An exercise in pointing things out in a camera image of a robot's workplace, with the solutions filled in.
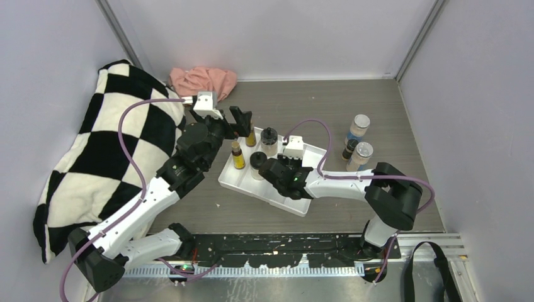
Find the black lid handled spice jar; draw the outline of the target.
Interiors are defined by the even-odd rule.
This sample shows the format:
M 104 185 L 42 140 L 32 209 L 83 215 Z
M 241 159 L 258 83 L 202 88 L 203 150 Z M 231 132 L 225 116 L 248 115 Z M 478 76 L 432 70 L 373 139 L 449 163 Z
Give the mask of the black lid handled spice jar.
M 251 177 L 256 181 L 262 181 L 264 178 L 259 174 L 259 169 L 267 161 L 268 157 L 262 151 L 254 152 L 250 155 L 249 164 L 251 167 Z

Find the black white checkered blanket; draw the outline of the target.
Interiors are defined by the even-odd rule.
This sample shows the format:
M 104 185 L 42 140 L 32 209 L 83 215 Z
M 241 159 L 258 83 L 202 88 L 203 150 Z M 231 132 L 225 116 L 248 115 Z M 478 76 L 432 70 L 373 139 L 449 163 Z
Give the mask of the black white checkered blanket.
M 138 195 L 174 153 L 185 124 L 184 107 L 165 83 L 126 59 L 100 68 L 74 143 L 37 204 L 42 262 L 65 249 L 71 231 L 102 222 Z

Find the small taped black cap bottle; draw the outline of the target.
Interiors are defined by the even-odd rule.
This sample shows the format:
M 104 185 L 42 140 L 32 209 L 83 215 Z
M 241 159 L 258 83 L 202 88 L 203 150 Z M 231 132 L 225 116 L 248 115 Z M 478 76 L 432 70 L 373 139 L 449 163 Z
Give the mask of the small taped black cap bottle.
M 345 143 L 344 150 L 341 154 L 342 159 L 345 161 L 348 161 L 351 158 L 358 144 L 359 144 L 359 141 L 357 139 L 352 138 L 352 139 L 347 140 Z

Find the silver lid blue label jar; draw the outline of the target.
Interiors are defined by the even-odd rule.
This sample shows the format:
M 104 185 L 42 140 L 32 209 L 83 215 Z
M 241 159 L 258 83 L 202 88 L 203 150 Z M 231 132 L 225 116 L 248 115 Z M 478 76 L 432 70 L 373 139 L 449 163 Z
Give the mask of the silver lid blue label jar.
M 368 142 L 359 142 L 356 145 L 346 165 L 346 170 L 348 172 L 362 171 L 363 168 L 368 163 L 368 161 L 370 160 L 370 158 L 372 157 L 372 155 L 373 155 L 372 145 Z

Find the yellow label bottle taped cap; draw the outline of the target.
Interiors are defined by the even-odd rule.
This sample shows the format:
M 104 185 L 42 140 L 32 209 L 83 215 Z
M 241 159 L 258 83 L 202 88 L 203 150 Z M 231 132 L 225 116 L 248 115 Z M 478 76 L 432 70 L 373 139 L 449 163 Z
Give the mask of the yellow label bottle taped cap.
M 241 170 L 245 168 L 246 161 L 242 153 L 241 145 L 238 141 L 233 141 L 231 143 L 231 154 L 232 154 L 232 160 L 234 164 L 234 168 Z

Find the pink crumpled cloth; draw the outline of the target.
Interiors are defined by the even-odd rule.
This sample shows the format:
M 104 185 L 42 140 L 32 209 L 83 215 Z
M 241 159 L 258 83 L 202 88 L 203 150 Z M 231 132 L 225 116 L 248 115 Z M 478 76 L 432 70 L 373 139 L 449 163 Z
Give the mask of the pink crumpled cloth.
M 217 101 L 226 99 L 237 85 L 237 74 L 215 67 L 173 68 L 169 83 L 181 97 L 196 96 L 200 91 L 215 91 Z

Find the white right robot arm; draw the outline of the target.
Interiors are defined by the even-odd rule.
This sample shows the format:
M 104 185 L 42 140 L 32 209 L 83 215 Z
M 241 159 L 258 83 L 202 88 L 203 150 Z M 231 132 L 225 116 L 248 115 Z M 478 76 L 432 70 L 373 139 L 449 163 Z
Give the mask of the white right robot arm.
M 304 167 L 300 160 L 268 159 L 259 175 L 276 191 L 293 200 L 343 198 L 366 202 L 375 216 L 365 225 L 360 252 L 376 258 L 398 231 L 412 230 L 423 195 L 412 178 L 386 162 L 356 172 L 320 171 Z

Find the taped black lid spice jar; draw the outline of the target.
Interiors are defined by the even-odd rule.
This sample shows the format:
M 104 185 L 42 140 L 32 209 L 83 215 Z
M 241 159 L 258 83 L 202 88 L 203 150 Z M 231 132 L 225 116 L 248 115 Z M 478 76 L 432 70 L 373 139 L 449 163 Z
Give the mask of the taped black lid spice jar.
M 261 150 L 267 157 L 274 157 L 278 154 L 278 132 L 267 127 L 260 133 Z

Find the silver lid peppercorn jar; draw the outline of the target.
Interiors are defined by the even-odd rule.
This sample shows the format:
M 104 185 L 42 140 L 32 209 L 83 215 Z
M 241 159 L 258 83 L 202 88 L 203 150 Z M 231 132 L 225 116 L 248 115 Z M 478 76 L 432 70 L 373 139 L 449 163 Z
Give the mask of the silver lid peppercorn jar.
M 370 126 L 370 118 L 364 114 L 358 114 L 354 117 L 349 131 L 344 139 L 344 144 L 347 144 L 349 140 L 355 139 L 362 141 L 363 136 Z

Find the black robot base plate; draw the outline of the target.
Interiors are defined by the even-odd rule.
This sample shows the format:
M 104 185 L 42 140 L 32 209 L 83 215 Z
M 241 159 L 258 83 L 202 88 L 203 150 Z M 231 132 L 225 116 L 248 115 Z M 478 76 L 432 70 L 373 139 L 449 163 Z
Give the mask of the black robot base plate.
M 398 244 L 387 244 L 382 251 L 366 248 L 360 233 L 223 233 L 195 234 L 185 252 L 164 260 L 203 267 L 282 268 L 307 263 L 311 268 L 331 268 L 381 263 L 386 255 L 400 259 Z

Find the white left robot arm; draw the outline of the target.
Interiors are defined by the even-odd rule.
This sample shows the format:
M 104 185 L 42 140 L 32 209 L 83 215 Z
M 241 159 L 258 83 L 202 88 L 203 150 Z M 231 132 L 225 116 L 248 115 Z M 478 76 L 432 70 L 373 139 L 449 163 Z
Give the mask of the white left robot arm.
M 229 110 L 233 123 L 221 110 L 194 113 L 195 122 L 177 139 L 176 153 L 136 197 L 90 231 L 77 228 L 69 234 L 74 263 L 97 293 L 112 288 L 129 269 L 161 257 L 186 260 L 192 255 L 194 236 L 179 223 L 138 240 L 133 236 L 204 180 L 224 140 L 250 135 L 252 112 L 237 106 Z

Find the white divided organizer tray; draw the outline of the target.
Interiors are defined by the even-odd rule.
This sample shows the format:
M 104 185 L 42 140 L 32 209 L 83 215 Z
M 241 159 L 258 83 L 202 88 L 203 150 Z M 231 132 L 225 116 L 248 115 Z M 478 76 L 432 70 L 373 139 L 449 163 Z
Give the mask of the white divided organizer tray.
M 220 185 L 238 193 L 265 201 L 274 207 L 294 215 L 305 217 L 309 210 L 311 200 L 292 200 L 291 198 L 281 196 L 268 181 L 259 181 L 253 178 L 249 158 L 252 153 L 261 150 L 260 133 L 262 129 L 256 127 L 254 131 L 257 140 L 255 146 L 248 147 L 244 137 L 240 137 L 237 140 L 240 143 L 246 166 L 242 169 L 236 169 L 233 158 L 230 155 L 219 175 L 218 181 Z

